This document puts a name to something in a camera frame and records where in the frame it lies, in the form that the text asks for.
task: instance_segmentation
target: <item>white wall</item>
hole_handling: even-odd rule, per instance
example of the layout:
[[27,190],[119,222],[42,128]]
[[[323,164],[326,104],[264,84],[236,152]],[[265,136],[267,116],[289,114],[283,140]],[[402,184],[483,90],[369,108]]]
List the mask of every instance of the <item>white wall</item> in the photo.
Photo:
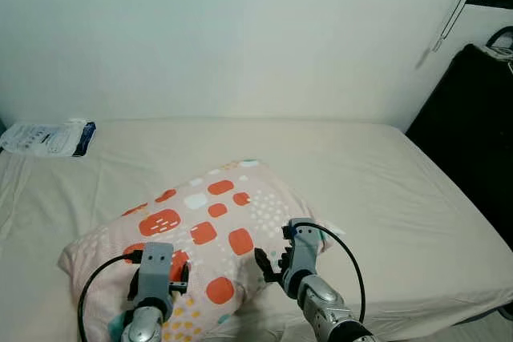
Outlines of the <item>white wall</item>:
[[[405,128],[450,57],[415,69],[453,4],[0,0],[0,118],[306,116]],[[467,40],[504,22],[484,19],[486,31],[463,26]]]

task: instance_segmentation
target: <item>white bed sheet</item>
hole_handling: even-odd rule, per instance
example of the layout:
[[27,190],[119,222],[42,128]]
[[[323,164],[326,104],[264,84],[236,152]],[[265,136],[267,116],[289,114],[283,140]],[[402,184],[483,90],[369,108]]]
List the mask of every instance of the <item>white bed sheet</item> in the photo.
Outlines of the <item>white bed sheet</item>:
[[[0,340],[75,340],[56,262],[64,246],[162,190],[232,159],[263,159],[345,231],[367,290],[366,325],[384,340],[428,335],[513,300],[513,253],[462,192],[400,131],[276,120],[99,123],[83,159],[0,154]],[[319,272],[359,311],[337,247]],[[312,340],[296,304],[271,287],[212,332],[233,340]]]

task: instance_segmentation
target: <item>bed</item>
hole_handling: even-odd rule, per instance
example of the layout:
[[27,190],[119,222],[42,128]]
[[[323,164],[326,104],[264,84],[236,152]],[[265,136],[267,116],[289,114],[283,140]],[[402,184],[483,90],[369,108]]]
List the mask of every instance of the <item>bed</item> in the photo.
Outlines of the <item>bed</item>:
[[[166,187],[259,158],[345,233],[383,340],[424,336],[513,300],[513,253],[466,196],[399,130],[305,120],[98,123],[81,159],[0,154],[0,340],[75,340],[61,250]],[[337,247],[319,272],[357,313]],[[207,340],[314,340],[276,285]]]

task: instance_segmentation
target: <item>pillow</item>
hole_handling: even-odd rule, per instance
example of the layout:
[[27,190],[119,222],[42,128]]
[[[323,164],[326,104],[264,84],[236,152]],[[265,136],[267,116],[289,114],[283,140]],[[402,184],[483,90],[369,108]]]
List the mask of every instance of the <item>pillow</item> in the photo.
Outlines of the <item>pillow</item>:
[[[232,162],[125,212],[68,245],[59,266],[71,277],[75,302],[91,273],[110,258],[146,242],[173,243],[170,280],[191,266],[188,292],[176,297],[163,340],[200,340],[264,286],[253,248],[274,268],[288,242],[281,226],[311,217],[308,205],[257,160]],[[87,293],[84,313],[90,340],[118,341],[127,293],[138,266],[125,261],[101,272]]]

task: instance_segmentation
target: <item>plastic package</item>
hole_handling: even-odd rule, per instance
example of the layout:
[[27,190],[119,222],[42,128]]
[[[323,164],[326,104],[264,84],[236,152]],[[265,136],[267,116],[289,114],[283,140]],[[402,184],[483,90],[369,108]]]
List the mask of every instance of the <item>plastic package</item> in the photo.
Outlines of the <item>plastic package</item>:
[[0,137],[0,147],[38,157],[84,156],[95,130],[93,122],[15,123]]

